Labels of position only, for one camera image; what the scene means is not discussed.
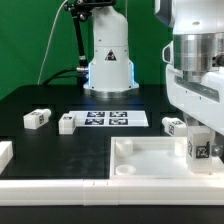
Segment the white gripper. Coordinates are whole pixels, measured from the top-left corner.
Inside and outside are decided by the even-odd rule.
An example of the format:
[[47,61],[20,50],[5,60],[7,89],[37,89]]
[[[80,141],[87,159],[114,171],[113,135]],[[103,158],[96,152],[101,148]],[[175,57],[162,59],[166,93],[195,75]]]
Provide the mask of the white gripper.
[[[162,51],[166,65],[166,88],[169,102],[180,109],[188,127],[198,127],[199,122],[224,136],[224,68],[207,72],[200,83],[183,80],[183,72],[173,67],[173,42]],[[206,147],[212,157],[223,155],[223,146],[208,142]]]

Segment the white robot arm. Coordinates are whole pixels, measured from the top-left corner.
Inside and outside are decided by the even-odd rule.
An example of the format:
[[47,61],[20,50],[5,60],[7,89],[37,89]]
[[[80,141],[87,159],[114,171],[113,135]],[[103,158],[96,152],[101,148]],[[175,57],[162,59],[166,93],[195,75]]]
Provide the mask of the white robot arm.
[[[116,0],[84,0],[93,16],[94,57],[87,94],[115,97],[138,88],[128,56],[127,20]],[[155,16],[172,29],[163,48],[170,103],[224,136],[224,0],[155,0]]]

